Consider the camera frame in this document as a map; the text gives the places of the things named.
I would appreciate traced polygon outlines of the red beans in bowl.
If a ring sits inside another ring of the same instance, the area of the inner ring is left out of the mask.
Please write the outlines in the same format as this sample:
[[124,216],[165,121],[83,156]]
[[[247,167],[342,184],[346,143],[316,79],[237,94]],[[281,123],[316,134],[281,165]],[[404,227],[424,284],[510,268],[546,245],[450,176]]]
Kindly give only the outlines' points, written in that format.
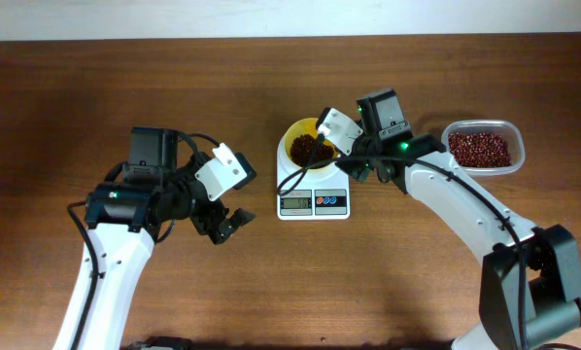
[[325,144],[320,137],[303,134],[295,138],[290,147],[290,158],[298,166],[304,167],[315,162],[333,158],[335,150]]

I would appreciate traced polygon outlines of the white digital kitchen scale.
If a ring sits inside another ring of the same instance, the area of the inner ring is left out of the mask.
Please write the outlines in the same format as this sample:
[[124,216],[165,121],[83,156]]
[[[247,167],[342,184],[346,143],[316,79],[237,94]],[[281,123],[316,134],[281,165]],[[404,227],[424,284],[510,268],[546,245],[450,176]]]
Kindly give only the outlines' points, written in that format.
[[[292,173],[280,166],[277,151],[277,186]],[[285,196],[276,196],[277,216],[283,221],[345,220],[351,213],[349,179],[335,173],[307,175]]]

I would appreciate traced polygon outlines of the clear plastic container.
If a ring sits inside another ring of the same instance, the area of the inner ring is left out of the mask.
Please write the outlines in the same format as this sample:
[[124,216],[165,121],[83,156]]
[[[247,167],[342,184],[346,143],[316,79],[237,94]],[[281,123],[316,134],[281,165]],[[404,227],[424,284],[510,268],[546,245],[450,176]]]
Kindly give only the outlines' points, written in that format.
[[526,159],[523,137],[512,122],[453,122],[442,132],[441,139],[457,164],[472,177],[510,174],[519,170]]

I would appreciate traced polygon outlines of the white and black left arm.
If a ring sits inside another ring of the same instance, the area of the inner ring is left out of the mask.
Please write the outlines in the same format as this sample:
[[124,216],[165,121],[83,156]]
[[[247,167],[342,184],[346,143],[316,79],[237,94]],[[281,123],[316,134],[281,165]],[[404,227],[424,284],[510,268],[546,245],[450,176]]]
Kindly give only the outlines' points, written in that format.
[[[84,248],[55,348],[120,347],[141,274],[177,222],[191,221],[198,234],[219,245],[254,219],[221,200],[256,177],[246,157],[224,143],[203,152],[194,139],[175,129],[132,128],[128,159],[86,200],[68,205]],[[75,212],[79,206],[82,218]]]

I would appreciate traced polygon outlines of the yellow plastic bowl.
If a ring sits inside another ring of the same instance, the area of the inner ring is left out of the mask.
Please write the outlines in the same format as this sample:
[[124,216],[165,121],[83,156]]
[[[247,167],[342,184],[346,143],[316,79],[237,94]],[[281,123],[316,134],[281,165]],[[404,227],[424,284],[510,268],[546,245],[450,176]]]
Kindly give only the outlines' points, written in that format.
[[[293,141],[303,135],[310,135],[316,140],[318,136],[316,127],[317,120],[317,118],[306,118],[299,120],[298,122],[295,122],[285,133],[280,144],[280,149],[278,150],[278,161],[281,164],[280,166],[288,173],[299,170],[301,167],[291,159],[291,146]],[[327,140],[324,140],[319,151],[326,149],[326,147],[330,147],[333,151],[332,158],[339,157],[339,154],[337,151],[335,151],[333,144]],[[336,171],[338,171],[338,169],[335,164],[330,163],[328,165],[309,170],[307,175],[325,175],[326,173],[335,173]]]

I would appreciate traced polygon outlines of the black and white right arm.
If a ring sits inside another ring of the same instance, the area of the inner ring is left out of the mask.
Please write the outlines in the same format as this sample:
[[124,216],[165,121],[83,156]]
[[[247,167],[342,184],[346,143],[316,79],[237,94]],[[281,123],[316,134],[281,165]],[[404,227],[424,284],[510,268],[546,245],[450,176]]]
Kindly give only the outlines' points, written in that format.
[[375,172],[432,210],[482,265],[480,322],[451,349],[540,349],[581,328],[581,258],[561,225],[542,228],[511,211],[462,170],[430,134],[415,136],[393,89],[358,99],[358,121],[322,113],[318,131],[341,152],[338,167]]

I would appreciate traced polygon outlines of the yellow plastic measuring scoop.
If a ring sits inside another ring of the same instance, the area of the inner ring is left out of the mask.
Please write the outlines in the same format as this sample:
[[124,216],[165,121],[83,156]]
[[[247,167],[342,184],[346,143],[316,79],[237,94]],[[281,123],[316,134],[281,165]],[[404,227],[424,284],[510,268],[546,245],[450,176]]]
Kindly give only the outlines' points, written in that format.
[[289,149],[293,141],[302,135],[310,135],[313,138],[317,138],[317,121],[317,118],[306,118],[292,124],[284,137],[285,147]]

